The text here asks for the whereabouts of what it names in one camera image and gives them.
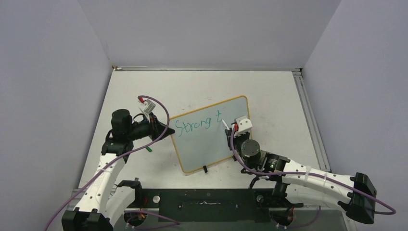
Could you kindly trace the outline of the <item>white green whiteboard marker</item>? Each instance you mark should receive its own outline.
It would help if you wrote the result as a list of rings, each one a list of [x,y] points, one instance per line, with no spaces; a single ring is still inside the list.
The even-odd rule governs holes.
[[[230,130],[230,127],[228,126],[228,124],[223,119],[221,120],[221,122],[225,126],[226,130]]]

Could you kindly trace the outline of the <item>yellow framed whiteboard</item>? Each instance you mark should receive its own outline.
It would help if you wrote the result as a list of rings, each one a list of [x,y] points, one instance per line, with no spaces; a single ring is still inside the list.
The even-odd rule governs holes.
[[[230,127],[235,119],[250,116],[248,99],[240,95],[170,119],[171,136],[182,172],[193,173],[232,157],[223,119]]]

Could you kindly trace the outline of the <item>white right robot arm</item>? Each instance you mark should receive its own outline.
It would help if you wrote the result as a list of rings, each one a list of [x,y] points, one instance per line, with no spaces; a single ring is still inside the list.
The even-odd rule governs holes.
[[[242,173],[274,181],[273,206],[317,205],[338,210],[348,218],[373,224],[377,190],[368,175],[338,175],[261,150],[250,133],[225,130],[227,146],[242,166]]]

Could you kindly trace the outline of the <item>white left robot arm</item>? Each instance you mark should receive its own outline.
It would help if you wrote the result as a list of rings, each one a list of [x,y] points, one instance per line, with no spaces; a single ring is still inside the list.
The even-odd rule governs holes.
[[[94,177],[85,185],[85,193],[73,210],[62,217],[64,231],[112,231],[127,206],[138,207],[143,202],[141,183],[123,180],[114,194],[115,181],[127,163],[133,142],[145,137],[159,141],[175,133],[168,123],[161,123],[152,113],[141,114],[140,122],[134,121],[129,110],[112,113],[112,128],[102,146],[98,168]]]

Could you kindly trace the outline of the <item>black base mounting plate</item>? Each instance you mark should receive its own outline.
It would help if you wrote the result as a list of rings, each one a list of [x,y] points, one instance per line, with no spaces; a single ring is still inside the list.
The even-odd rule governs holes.
[[[269,222],[270,208],[284,212],[303,203],[277,197],[272,189],[141,189],[128,208],[157,208],[183,222]]]

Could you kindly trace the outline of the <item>aluminium rail right side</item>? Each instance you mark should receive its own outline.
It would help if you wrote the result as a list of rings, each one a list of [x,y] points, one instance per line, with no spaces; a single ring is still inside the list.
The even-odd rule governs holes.
[[[327,157],[327,153],[323,144],[321,133],[310,103],[306,85],[302,75],[302,69],[298,68],[292,71],[294,82],[299,94],[300,102],[306,118],[309,134],[312,140],[312,144],[315,150],[319,168],[323,171],[331,172],[331,166]]]

